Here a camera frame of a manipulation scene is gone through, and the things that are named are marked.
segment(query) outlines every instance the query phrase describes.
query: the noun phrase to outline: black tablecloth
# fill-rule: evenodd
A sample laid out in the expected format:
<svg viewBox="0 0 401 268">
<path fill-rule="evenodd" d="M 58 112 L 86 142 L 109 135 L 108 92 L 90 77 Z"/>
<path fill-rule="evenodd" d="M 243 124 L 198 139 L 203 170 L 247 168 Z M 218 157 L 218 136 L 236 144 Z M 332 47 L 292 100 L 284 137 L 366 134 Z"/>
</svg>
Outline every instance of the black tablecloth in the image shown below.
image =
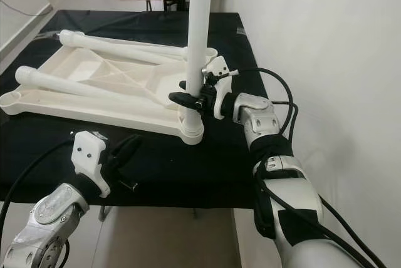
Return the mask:
<svg viewBox="0 0 401 268">
<path fill-rule="evenodd" d="M 69 29 L 88 35 L 147 43 L 186 46 L 187 13 L 126 13 L 107 11 L 59 11 L 42 33 Z M 21 65 L 38 68 L 60 42 L 32 41 L 0 77 L 0 94 L 17 87 L 14 79 Z M 234 13 L 211 14 L 208 46 L 223 55 L 230 70 L 256 66 L 251 46 Z M 233 78 L 233 91 L 266 96 L 258 73 Z M 164 207 L 253 207 L 252 160 L 242 126 L 225 119 L 203 117 L 203 141 L 188 146 L 178 137 L 102 125 L 53 116 L 22 113 L 8 117 L 1 111 L 0 198 L 4 199 L 21 171 L 70 131 L 97 130 L 112 143 L 133 134 L 144 137 L 124 176 L 139 183 L 135 193 L 116 186 L 106 199 L 90 200 L 102 205 L 148 205 Z M 73 173 L 71 147 L 54 152 L 16 192 L 15 202 L 35 203 Z"/>
</svg>

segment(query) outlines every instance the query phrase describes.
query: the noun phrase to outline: black tape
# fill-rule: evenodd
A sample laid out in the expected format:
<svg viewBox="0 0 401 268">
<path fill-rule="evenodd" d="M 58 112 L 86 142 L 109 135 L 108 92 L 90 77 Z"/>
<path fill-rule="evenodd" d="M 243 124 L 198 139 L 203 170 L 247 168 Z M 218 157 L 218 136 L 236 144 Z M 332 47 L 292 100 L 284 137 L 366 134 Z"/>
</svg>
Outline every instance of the black tape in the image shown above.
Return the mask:
<svg viewBox="0 0 401 268">
<path fill-rule="evenodd" d="M 262 192 L 258 186 L 256 188 L 256 199 L 254 205 L 254 221 L 256 230 L 266 238 L 275 239 L 273 208 L 270 197 Z"/>
<path fill-rule="evenodd" d="M 232 118 L 234 114 L 234 104 L 237 100 L 239 93 L 227 93 L 224 96 L 221 104 L 220 114 L 225 117 Z"/>
<path fill-rule="evenodd" d="M 102 193 L 99 187 L 89 177 L 82 173 L 68 177 L 64 183 L 68 183 L 75 187 L 87 202 L 99 197 Z"/>
<path fill-rule="evenodd" d="M 319 223 L 318 213 L 315 210 L 296 209 L 297 212 L 307 217 L 309 220 Z M 326 237 L 314 227 L 301 220 L 297 215 L 289 210 L 279 210 L 278 218 L 281 229 L 287 241 L 294 246 L 306 240 L 319 240 Z"/>
<path fill-rule="evenodd" d="M 282 135 L 265 135 L 258 138 L 251 143 L 249 151 L 254 157 L 255 163 L 261 160 L 264 163 L 264 160 L 276 155 L 294 156 L 291 143 Z"/>
</svg>

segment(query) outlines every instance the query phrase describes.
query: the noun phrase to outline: white pole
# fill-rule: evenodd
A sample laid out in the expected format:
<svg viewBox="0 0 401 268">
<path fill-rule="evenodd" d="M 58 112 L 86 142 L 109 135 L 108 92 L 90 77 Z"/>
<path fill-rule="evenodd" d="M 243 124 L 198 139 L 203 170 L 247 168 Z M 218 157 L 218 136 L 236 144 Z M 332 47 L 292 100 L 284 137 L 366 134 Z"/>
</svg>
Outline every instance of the white pole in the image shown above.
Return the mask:
<svg viewBox="0 0 401 268">
<path fill-rule="evenodd" d="M 203 84 L 202 68 L 206 64 L 207 35 L 211 0 L 189 0 L 187 93 L 199 96 Z M 182 131 L 190 136 L 202 135 L 200 114 L 185 109 Z"/>
</svg>

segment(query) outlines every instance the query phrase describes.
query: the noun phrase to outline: metal bracket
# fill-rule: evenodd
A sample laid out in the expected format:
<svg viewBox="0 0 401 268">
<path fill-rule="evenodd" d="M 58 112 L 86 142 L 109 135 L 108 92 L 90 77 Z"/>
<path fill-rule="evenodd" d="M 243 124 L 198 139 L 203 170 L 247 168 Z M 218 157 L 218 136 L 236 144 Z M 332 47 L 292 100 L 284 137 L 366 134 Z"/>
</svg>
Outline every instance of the metal bracket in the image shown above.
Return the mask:
<svg viewBox="0 0 401 268">
<path fill-rule="evenodd" d="M 240 113 L 242 107 L 248 107 L 254 110 L 265 110 L 269 106 L 273 106 L 273 104 L 266 98 L 241 93 L 238 95 L 236 102 L 234 104 L 232 120 L 234 123 L 242 124 L 241 113 Z"/>
<path fill-rule="evenodd" d="M 62 183 L 53 193 L 38 202 L 35 219 L 40 224 L 53 223 L 73 204 L 78 204 L 84 214 L 89 210 L 82 195 L 71 185 Z"/>
<path fill-rule="evenodd" d="M 52 223 L 41 224 L 35 217 L 44 199 L 30 211 L 27 225 L 7 250 L 4 267 L 55 267 L 66 239 L 78 226 L 83 212 L 72 204 Z"/>
<path fill-rule="evenodd" d="M 214 76 L 221 76 L 228 74 L 229 70 L 227 63 L 223 56 L 216 57 L 212 60 L 203 70 L 203 74 L 206 76 L 208 73 L 212 73 Z M 224 116 L 221 115 L 221 106 L 226 94 L 231 93 L 231 77 L 225 77 L 214 85 L 216 89 L 216 100 L 213 107 L 214 118 L 222 120 Z"/>
<path fill-rule="evenodd" d="M 264 167 L 267 172 L 282 171 L 283 163 L 278 155 L 276 157 L 269 157 L 268 160 L 265 161 Z"/>
<path fill-rule="evenodd" d="M 88 131 L 78 132 L 75 135 L 71 155 L 75 173 L 82 173 L 89 177 L 102 191 L 100 195 L 102 198 L 106 198 L 110 194 L 110 187 L 100 173 L 102 167 L 100 156 L 107 147 L 104 139 Z"/>
</svg>

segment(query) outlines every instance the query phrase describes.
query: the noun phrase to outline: white plastic stand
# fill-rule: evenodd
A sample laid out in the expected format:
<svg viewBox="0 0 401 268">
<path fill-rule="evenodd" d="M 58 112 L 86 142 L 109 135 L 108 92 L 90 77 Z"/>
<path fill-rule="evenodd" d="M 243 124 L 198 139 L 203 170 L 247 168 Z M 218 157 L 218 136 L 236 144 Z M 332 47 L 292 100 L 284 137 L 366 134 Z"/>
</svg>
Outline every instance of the white plastic stand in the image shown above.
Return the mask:
<svg viewBox="0 0 401 268">
<path fill-rule="evenodd" d="M 186 79 L 187 92 L 198 96 L 202 68 L 210 62 L 225 66 L 221 58 L 213 61 L 217 51 L 207 48 L 210 3 L 190 0 L 188 48 L 63 30 L 63 47 L 38 69 L 20 67 L 20 86 L 0 97 L 0 107 L 8 115 L 30 111 L 175 135 L 186 144 L 198 144 L 204 132 L 200 114 L 178 106 L 168 95 Z"/>
</svg>

